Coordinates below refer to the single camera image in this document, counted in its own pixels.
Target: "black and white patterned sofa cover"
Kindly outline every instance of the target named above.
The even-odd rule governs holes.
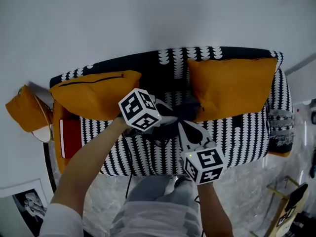
[[[287,114],[293,113],[286,77],[280,69],[283,61],[281,52],[255,48],[209,46],[132,54],[88,65],[54,77],[50,80],[50,87],[84,75],[135,70],[142,73],[140,88],[146,89],[150,94],[154,94],[174,107],[191,95],[187,59],[202,61],[270,57],[277,58],[276,72],[270,96],[260,112],[199,122],[199,125],[208,130],[216,144],[222,147],[228,158],[228,167],[233,167],[262,158],[268,151],[281,154],[291,151],[293,122],[274,125],[275,121],[272,120],[293,120],[293,116],[271,115],[271,110],[281,110]],[[82,145],[97,136],[112,122],[83,117],[80,117],[80,120]],[[280,141],[275,136],[275,133],[279,131],[288,135],[286,141]],[[163,143],[161,147],[140,135],[126,138],[126,140],[127,143],[124,142],[122,136],[117,140],[102,166],[101,173],[110,176],[183,173],[179,162],[181,146],[178,137]]]

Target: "person's left arm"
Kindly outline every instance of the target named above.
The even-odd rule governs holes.
[[[103,132],[85,144],[69,161],[51,203],[65,205],[82,217],[88,188],[112,146],[127,128],[123,118],[116,118]]]

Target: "marble floor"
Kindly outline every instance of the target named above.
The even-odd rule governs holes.
[[[309,177],[316,138],[316,125],[310,120],[308,106],[295,109],[295,139],[292,153],[287,158],[267,155],[255,162],[227,170],[223,178],[214,183],[218,197],[228,214],[235,237],[250,236],[254,231],[263,236],[277,209],[279,198],[266,188],[271,184],[289,193],[294,190],[284,180],[286,175],[300,184],[309,184],[309,195],[304,210],[316,216],[316,180]],[[60,173],[56,168],[53,144],[50,144],[54,177],[58,183]],[[85,198],[84,228],[94,237],[107,237],[111,222],[125,200],[128,177],[109,177],[99,174]],[[133,178],[130,189],[140,178]]]

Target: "person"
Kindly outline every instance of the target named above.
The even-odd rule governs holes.
[[[116,118],[103,132],[85,144],[69,161],[48,206],[40,237],[82,237],[86,192],[118,137],[128,129]],[[198,203],[193,200],[194,182],[184,176],[173,192],[164,195],[170,176],[145,177],[130,192],[115,217],[112,237],[200,237]],[[197,187],[201,221],[207,237],[232,237],[232,225],[212,184]]]

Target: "white cube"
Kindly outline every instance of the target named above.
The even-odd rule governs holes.
[[[143,132],[161,121],[161,116],[146,90],[133,89],[118,105],[125,122]]]
[[[182,152],[185,172],[197,185],[213,182],[226,169],[226,159],[219,147],[193,152]]]

